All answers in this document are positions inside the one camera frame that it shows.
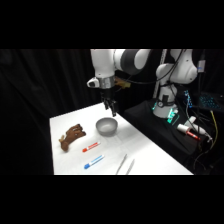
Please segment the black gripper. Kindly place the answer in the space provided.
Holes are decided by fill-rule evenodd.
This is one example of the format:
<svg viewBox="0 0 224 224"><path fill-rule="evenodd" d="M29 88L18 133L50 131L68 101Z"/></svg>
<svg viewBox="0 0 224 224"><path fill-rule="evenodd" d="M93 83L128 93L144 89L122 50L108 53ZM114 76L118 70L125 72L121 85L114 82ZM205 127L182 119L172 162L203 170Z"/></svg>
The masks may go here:
<svg viewBox="0 0 224 224"><path fill-rule="evenodd" d="M114 101L115 96L115 88L108 88L108 89L101 89L100 90L101 99L104 102L105 109L110 109L110 103L111 102L111 111L112 116L115 117L116 113L118 112L118 104L116 101Z"/></svg>

